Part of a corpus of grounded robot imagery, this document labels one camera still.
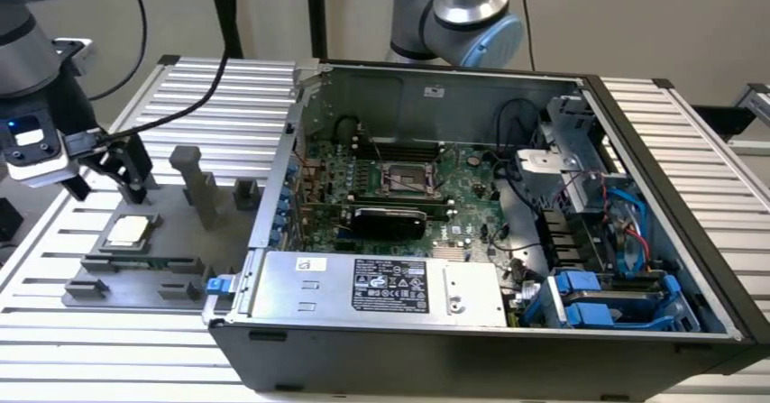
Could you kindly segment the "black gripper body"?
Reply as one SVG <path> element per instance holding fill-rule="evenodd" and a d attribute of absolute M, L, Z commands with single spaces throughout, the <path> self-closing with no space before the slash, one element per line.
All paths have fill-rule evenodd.
<path fill-rule="evenodd" d="M 104 133 L 96 121 L 92 103 L 69 72 L 60 71 L 42 91 L 54 128 L 64 136 L 89 130 Z"/>

